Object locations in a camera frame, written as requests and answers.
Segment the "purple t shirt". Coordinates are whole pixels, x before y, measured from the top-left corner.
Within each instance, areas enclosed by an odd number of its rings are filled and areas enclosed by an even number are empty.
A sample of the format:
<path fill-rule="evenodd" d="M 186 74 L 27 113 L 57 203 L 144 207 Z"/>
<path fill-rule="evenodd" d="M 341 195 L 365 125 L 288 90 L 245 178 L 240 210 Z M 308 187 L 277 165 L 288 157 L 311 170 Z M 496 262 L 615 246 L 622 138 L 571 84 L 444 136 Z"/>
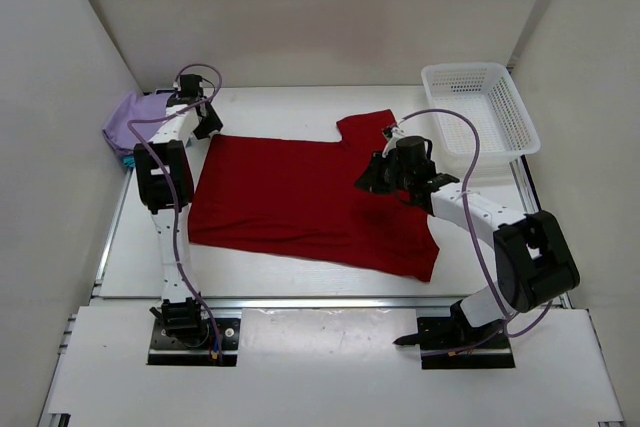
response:
<path fill-rule="evenodd" d="M 135 90 L 123 97 L 102 127 L 103 137 L 118 159 L 132 155 L 134 146 L 139 142 L 128 122 L 165 117 L 169 97 L 169 92 L 144 95 Z"/>

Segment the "red item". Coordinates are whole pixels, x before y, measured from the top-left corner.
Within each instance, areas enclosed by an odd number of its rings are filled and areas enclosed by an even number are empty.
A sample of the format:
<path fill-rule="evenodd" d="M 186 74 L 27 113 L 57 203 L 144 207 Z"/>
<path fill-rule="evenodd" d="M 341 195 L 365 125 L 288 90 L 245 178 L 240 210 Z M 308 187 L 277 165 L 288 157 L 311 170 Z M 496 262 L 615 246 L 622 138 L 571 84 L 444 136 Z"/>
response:
<path fill-rule="evenodd" d="M 345 117 L 337 142 L 214 136 L 190 241 L 430 281 L 439 247 L 426 214 L 355 185 L 394 121 L 389 110 Z"/>

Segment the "teal t shirt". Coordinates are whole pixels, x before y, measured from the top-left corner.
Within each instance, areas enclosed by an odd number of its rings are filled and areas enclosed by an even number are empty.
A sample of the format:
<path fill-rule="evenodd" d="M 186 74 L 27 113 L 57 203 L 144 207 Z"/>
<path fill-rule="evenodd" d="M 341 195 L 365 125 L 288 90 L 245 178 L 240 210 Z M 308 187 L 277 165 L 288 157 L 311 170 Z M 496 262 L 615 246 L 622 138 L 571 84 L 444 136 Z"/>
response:
<path fill-rule="evenodd" d="M 133 155 L 124 156 L 122 163 L 126 168 L 133 169 L 135 167 L 135 159 Z"/>

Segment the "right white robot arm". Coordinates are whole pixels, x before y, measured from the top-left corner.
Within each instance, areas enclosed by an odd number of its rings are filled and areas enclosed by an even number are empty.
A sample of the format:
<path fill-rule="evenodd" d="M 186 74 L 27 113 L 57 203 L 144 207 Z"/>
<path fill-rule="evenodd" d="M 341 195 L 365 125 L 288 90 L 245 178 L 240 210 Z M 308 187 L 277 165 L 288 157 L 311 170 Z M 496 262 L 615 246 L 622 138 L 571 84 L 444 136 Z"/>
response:
<path fill-rule="evenodd" d="M 355 186 L 374 194 L 409 194 L 409 204 L 466 230 L 474 243 L 492 247 L 496 276 L 452 308 L 449 334 L 460 346 L 480 340 L 487 325 L 527 313 L 576 288 L 580 274 L 556 217 L 519 212 L 437 171 L 431 142 L 394 138 L 372 154 Z"/>

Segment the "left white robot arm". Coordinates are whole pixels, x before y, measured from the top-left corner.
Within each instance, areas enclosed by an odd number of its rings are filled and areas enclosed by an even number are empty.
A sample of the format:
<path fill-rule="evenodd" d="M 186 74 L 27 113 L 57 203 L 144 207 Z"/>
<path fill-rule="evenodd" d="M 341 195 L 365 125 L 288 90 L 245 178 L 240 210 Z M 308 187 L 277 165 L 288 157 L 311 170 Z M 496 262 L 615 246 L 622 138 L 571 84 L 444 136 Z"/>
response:
<path fill-rule="evenodd" d="M 186 147 L 217 133 L 222 122 L 212 106 L 220 86 L 197 74 L 177 75 L 164 115 L 127 122 L 136 145 L 133 150 L 138 192 L 157 235 L 162 265 L 161 307 L 154 315 L 188 347 L 206 342 L 209 308 L 193 278 L 187 220 L 195 184 Z"/>

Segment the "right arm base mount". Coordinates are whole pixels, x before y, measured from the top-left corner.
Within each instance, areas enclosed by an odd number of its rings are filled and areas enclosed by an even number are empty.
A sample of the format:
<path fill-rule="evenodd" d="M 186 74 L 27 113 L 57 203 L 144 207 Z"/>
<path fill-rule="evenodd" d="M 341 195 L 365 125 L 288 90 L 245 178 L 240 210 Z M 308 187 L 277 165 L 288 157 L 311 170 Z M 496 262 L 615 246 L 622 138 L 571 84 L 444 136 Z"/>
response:
<path fill-rule="evenodd" d="M 418 331 L 398 337 L 397 347 L 418 346 L 422 370 L 491 370 L 515 367 L 500 321 L 464 326 L 453 317 L 418 317 Z"/>

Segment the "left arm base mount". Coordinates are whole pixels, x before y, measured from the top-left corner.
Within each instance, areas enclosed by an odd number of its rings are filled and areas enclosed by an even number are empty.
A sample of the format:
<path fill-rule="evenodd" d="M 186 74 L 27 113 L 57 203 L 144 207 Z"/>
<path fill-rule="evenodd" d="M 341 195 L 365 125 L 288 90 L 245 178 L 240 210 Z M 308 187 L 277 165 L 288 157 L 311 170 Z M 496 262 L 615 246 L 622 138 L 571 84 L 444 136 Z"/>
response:
<path fill-rule="evenodd" d="M 150 366 L 235 367 L 241 318 L 216 317 L 216 329 L 194 299 L 151 307 L 154 324 L 149 341 Z"/>

